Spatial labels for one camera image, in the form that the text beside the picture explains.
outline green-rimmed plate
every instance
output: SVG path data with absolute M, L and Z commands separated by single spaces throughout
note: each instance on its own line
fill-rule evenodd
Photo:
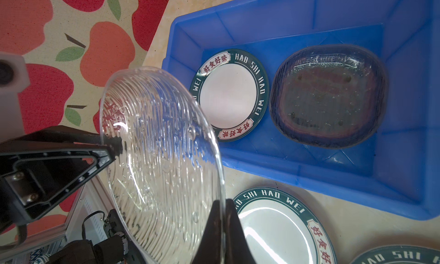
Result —
M 257 264 L 336 264 L 318 218 L 294 196 L 256 187 L 241 192 L 234 203 Z
M 263 65 L 240 49 L 210 57 L 195 74 L 190 92 L 220 142 L 238 140 L 254 129 L 270 94 Z
M 409 245 L 378 247 L 364 252 L 351 264 L 440 264 L 440 251 Z

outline black cable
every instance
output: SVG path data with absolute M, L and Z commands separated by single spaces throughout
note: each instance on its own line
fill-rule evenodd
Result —
M 104 217 L 106 217 L 106 214 L 105 214 L 102 210 L 97 210 L 96 212 L 89 214 L 89 215 L 84 219 L 84 222 L 83 222 L 83 224 L 82 224 L 81 235 L 82 235 L 82 238 L 83 238 L 83 239 L 86 239 L 86 238 L 85 238 L 85 225 L 84 225 L 85 221 L 86 221 L 87 219 L 89 219 L 90 217 L 94 216 L 94 215 L 97 214 L 97 213 L 102 213 L 102 220 L 104 220 Z
M 17 226 L 17 232 L 18 232 L 17 235 L 19 236 L 17 243 L 11 244 L 11 245 L 0 246 L 0 251 L 12 250 L 15 247 L 17 247 L 18 245 L 25 242 L 25 240 L 27 238 L 27 226 L 26 225 Z

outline blue plastic bin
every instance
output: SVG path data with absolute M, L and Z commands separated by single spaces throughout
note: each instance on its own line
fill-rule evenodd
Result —
M 234 0 L 174 20 L 162 68 L 189 88 L 212 54 L 278 66 L 313 45 L 365 47 L 385 63 L 388 106 L 375 135 L 343 150 L 289 140 L 266 112 L 244 138 L 220 143 L 225 166 L 405 217 L 440 214 L 440 0 Z

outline beige marble tabletop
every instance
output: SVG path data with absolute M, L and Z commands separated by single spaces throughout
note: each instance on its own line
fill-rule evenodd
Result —
M 169 29 L 176 17 L 228 1 L 169 0 L 143 65 L 162 67 Z M 410 220 L 235 169 L 225 168 L 224 172 L 227 197 L 255 186 L 277 187 L 297 195 L 321 220 L 341 264 L 348 264 L 359 253 L 380 245 L 410 244 L 440 250 L 440 217 L 429 221 Z

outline green leaf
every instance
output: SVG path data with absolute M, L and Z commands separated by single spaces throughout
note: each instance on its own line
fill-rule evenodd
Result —
M 76 125 L 76 126 L 80 126 L 81 124 L 81 116 L 80 114 L 72 109 L 67 107 L 66 111 L 64 112 L 64 117 L 66 117 L 66 119 L 71 122 L 72 124 Z
M 107 0 L 107 3 L 114 17 L 119 20 L 121 18 L 121 5 L 119 4 L 119 0 Z
M 72 46 L 61 50 L 56 56 L 56 61 L 74 61 L 81 58 L 85 49 L 83 47 Z

